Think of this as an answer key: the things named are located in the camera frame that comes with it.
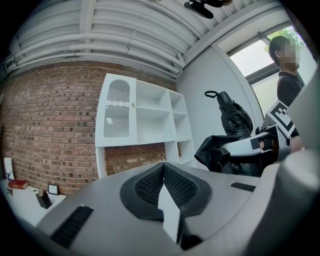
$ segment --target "black ceiling light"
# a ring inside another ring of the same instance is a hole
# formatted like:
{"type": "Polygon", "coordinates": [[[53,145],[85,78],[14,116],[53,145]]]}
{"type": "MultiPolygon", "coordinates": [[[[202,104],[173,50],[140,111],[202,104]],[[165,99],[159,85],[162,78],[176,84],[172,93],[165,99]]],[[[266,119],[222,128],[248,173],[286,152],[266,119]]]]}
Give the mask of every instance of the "black ceiling light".
{"type": "Polygon", "coordinates": [[[202,17],[212,19],[214,15],[211,11],[205,8],[205,4],[216,8],[220,8],[224,5],[221,0],[190,0],[189,2],[184,3],[184,7],[202,17]]]}

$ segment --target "book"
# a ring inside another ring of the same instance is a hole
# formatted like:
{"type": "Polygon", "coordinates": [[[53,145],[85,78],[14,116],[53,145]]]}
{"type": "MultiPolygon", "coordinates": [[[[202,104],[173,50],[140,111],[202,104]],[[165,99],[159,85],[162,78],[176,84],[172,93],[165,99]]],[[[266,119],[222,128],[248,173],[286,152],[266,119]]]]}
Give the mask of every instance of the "book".
{"type": "Polygon", "coordinates": [[[8,182],[8,187],[13,189],[20,189],[24,190],[29,185],[28,181],[26,180],[11,180],[8,182]]]}

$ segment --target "person's neck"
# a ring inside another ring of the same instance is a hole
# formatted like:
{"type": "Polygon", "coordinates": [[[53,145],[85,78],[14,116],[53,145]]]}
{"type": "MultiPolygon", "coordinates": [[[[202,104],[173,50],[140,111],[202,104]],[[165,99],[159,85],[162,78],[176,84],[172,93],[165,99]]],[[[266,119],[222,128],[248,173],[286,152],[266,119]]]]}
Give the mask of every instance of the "person's neck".
{"type": "Polygon", "coordinates": [[[280,70],[281,70],[281,72],[286,72],[286,73],[289,73],[289,74],[291,74],[291,75],[293,75],[293,76],[296,76],[296,75],[297,75],[297,71],[296,71],[296,70],[295,70],[295,71],[292,71],[292,70],[287,69],[287,68],[285,68],[285,67],[281,67],[280,70]]]}

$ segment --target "corrugated metal ceiling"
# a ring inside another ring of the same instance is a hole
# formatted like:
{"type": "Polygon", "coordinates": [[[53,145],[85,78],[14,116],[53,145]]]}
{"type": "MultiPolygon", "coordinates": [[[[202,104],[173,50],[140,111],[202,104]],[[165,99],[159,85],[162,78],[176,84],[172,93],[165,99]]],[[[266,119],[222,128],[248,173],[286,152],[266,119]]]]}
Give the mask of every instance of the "corrugated metal ceiling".
{"type": "Polygon", "coordinates": [[[200,38],[257,0],[206,6],[213,19],[184,8],[186,0],[45,0],[20,27],[10,45],[8,70],[44,60],[100,56],[130,61],[173,78],[183,55],[200,38]]]}

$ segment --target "green foliage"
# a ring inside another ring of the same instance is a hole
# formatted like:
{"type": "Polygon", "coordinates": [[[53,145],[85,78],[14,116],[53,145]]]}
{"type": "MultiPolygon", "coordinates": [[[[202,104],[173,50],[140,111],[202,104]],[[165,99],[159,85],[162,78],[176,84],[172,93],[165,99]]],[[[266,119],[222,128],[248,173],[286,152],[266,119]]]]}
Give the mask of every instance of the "green foliage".
{"type": "MultiPolygon", "coordinates": [[[[289,40],[293,40],[300,48],[305,47],[305,43],[298,38],[298,33],[294,30],[288,30],[287,28],[278,30],[270,35],[268,35],[268,38],[271,40],[272,38],[275,38],[277,36],[283,36],[285,38],[288,38],[289,40]]],[[[269,46],[266,45],[263,47],[263,49],[268,53],[269,52],[269,46]]]]}

